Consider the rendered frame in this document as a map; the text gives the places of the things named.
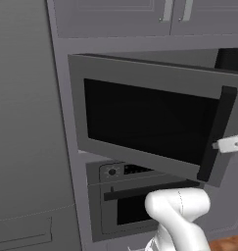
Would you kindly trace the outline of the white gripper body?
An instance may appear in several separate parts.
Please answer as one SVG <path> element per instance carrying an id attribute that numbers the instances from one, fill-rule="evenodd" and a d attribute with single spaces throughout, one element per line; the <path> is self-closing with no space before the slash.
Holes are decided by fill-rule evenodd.
<path id="1" fill-rule="evenodd" d="M 217 144 L 221 153 L 238 152 L 238 135 L 222 138 Z"/>

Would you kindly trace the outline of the grey fridge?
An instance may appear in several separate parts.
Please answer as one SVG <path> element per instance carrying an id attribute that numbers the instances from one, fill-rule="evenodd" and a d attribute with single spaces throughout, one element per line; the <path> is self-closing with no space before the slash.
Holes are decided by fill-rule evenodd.
<path id="1" fill-rule="evenodd" d="M 81 251 L 46 0 L 0 0 L 0 251 Z"/>

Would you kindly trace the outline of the grey oven door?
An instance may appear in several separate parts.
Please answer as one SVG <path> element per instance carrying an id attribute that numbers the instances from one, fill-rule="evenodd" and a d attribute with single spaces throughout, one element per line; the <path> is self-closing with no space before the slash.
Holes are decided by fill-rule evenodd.
<path id="1" fill-rule="evenodd" d="M 104 200 L 104 194 L 111 191 L 140 188 L 163 183 L 179 182 L 183 179 L 170 176 L 150 176 L 124 179 L 88 185 L 92 240 L 94 242 L 145 233 L 157 229 L 158 223 L 152 220 L 145 210 L 147 194 Z"/>

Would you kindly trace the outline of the grey microwave door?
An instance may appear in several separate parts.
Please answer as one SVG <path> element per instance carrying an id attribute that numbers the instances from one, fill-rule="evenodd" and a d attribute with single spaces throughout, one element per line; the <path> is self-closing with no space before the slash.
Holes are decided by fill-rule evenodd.
<path id="1" fill-rule="evenodd" d="M 220 186 L 228 157 L 197 173 L 224 86 L 237 96 L 223 137 L 238 134 L 238 71 L 101 54 L 71 55 L 69 70 L 79 149 Z"/>

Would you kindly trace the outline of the grey tall cabinet frame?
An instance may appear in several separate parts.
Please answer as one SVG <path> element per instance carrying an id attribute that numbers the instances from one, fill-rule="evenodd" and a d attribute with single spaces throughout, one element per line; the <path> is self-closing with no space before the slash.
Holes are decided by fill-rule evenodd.
<path id="1" fill-rule="evenodd" d="M 100 161 L 123 161 L 79 149 L 71 96 L 69 57 L 75 54 L 101 54 L 131 60 L 238 71 L 238 34 L 171 35 L 169 30 L 168 35 L 158 36 L 61 38 L 57 31 L 54 1 L 47 0 L 47 3 L 83 250 L 141 249 L 157 230 L 97 242 L 92 240 L 86 165 Z"/>

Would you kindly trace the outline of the grey built-in oven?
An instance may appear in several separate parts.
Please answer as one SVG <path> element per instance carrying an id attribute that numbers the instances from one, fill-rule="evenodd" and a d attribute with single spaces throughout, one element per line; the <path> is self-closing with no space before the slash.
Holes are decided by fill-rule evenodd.
<path id="1" fill-rule="evenodd" d="M 155 230 L 158 223 L 145 210 L 149 192 L 204 187 L 198 181 L 118 161 L 88 163 L 86 174 L 94 242 Z"/>

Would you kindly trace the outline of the grey cupboard door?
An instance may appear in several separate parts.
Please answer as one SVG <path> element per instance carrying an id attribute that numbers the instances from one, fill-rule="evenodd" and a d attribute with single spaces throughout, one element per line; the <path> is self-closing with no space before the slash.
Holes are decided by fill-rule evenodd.
<path id="1" fill-rule="evenodd" d="M 190 20 L 183 22 L 185 0 L 174 0 L 171 35 L 238 34 L 238 0 L 193 0 Z"/>
<path id="2" fill-rule="evenodd" d="M 53 0 L 61 38 L 168 35 L 173 0 Z"/>

